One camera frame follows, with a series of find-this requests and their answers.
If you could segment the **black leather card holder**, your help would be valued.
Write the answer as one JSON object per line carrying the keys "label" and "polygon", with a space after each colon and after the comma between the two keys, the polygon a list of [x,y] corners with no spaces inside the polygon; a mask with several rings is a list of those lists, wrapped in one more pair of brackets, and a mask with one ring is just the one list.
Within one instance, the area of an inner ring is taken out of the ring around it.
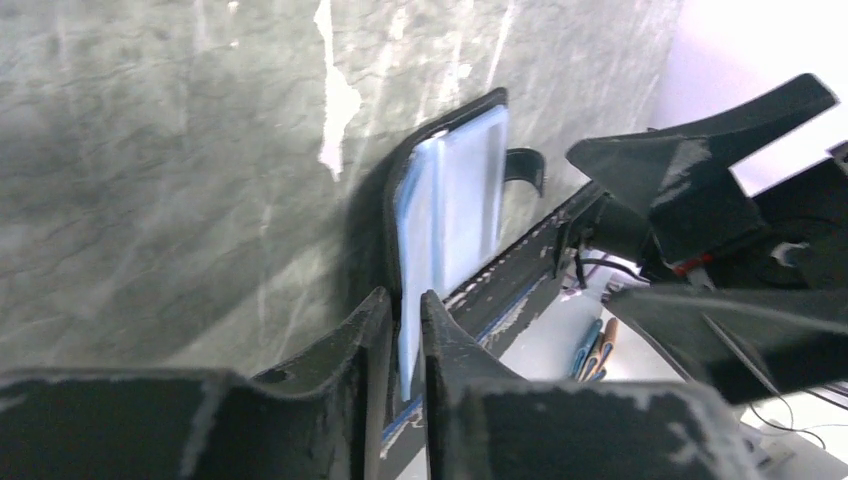
{"label": "black leather card holder", "polygon": [[418,366],[421,295],[446,298],[494,258],[506,183],[544,194],[546,160],[509,148],[509,121],[508,91],[497,87],[420,127],[387,158],[383,218],[402,401]]}

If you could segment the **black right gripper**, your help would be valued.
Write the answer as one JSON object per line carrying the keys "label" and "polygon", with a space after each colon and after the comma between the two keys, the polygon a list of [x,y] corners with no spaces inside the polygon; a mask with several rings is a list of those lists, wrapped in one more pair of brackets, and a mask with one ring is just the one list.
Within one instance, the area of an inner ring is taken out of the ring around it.
{"label": "black right gripper", "polygon": [[837,102],[802,74],[719,114],[587,138],[566,153],[617,200],[604,194],[577,216],[569,245],[631,261],[650,283],[702,273],[718,288],[784,289],[659,285],[606,303],[684,378],[730,404],[847,378],[847,145],[755,203],[730,171]]}

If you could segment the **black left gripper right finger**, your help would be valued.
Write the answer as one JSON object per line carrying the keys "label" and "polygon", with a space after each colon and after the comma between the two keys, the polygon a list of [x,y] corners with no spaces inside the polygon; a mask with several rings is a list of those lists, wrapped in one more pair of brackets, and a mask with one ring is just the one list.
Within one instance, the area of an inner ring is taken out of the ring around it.
{"label": "black left gripper right finger", "polygon": [[532,381],[421,298],[433,479],[756,479],[718,393],[681,382]]}

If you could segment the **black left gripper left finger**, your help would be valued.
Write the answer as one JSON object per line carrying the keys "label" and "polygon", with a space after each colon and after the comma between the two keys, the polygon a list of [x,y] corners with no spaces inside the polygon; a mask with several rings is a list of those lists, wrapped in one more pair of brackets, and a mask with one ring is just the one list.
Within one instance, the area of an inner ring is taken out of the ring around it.
{"label": "black left gripper left finger", "polygon": [[247,378],[226,369],[27,369],[1,377],[5,479],[374,479],[388,293]]}

